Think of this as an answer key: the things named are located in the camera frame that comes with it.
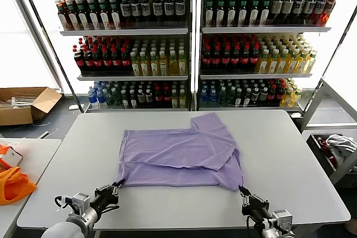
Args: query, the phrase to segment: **gray floor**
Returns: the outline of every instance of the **gray floor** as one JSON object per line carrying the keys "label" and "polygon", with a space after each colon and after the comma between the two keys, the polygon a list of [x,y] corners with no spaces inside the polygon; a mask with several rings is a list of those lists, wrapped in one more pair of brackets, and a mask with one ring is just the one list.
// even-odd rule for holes
{"label": "gray floor", "polygon": [[[80,111],[69,111],[68,107],[75,102],[71,99],[60,100],[54,107],[49,115],[32,125],[20,125],[15,127],[0,127],[0,135],[6,138],[37,138],[43,132],[48,131],[50,136],[48,138],[64,139],[68,130],[72,126]],[[338,104],[330,98],[325,98],[311,123],[351,123],[353,119],[338,106]],[[302,136],[307,139],[312,132],[304,132]],[[357,140],[357,130],[345,130],[345,135],[353,137]],[[344,200],[352,217],[357,218],[357,201],[355,200],[356,190],[346,189],[338,190],[341,198]],[[41,237],[42,231],[34,230],[21,230],[17,229],[13,238],[38,238]],[[187,237],[187,238],[200,238],[200,237],[222,237],[222,238],[246,238],[248,237],[246,230],[210,230],[210,231],[123,231],[123,232],[103,232],[102,238],[144,238],[144,237]],[[251,230],[252,238],[259,237],[255,230]],[[310,235],[309,238],[353,238],[356,237],[347,232],[342,224],[326,225],[320,228],[317,232]]]}

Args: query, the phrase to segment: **white table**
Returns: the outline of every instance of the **white table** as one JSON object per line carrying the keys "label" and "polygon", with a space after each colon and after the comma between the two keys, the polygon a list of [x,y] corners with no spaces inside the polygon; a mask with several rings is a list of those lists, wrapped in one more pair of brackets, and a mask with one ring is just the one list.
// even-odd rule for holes
{"label": "white table", "polygon": [[[14,146],[16,151],[23,155],[19,164],[21,172],[29,176],[30,180],[37,183],[44,173],[47,165],[61,144],[60,139],[7,139],[0,138],[7,143],[19,142]],[[0,206],[0,237],[11,237],[15,230],[16,220],[25,205],[28,197],[11,205]]]}
{"label": "white table", "polygon": [[[207,112],[79,115],[23,209],[17,224],[47,228],[65,221],[54,197],[112,183],[125,129],[188,128]],[[282,110],[217,112],[240,146],[245,186],[269,199],[270,211],[288,209],[293,224],[341,222],[350,214],[297,128]],[[120,209],[106,213],[96,230],[245,228],[238,192],[220,187],[128,187]]]}

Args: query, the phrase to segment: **purple t-shirt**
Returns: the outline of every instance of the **purple t-shirt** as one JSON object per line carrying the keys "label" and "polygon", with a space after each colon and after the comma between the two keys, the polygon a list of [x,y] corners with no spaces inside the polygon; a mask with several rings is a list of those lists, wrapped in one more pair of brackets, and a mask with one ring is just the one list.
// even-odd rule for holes
{"label": "purple t-shirt", "polygon": [[243,185],[238,146],[215,113],[191,119],[190,129],[126,130],[117,180],[125,186]]}

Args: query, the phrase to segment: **orange bag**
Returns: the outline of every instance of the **orange bag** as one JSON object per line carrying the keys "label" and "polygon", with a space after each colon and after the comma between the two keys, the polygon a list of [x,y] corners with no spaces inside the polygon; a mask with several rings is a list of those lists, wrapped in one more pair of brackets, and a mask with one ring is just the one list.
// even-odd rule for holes
{"label": "orange bag", "polygon": [[13,167],[0,173],[0,205],[9,205],[31,194],[36,185],[20,167]]}

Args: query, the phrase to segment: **cardboard box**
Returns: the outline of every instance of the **cardboard box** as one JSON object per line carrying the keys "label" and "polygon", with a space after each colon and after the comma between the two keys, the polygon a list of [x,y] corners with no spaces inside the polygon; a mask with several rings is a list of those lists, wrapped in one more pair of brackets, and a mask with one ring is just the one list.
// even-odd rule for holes
{"label": "cardboard box", "polygon": [[43,118],[61,99],[62,95],[50,88],[6,88],[0,89],[0,100],[13,96],[38,95],[31,107],[0,109],[0,125],[31,124]]}

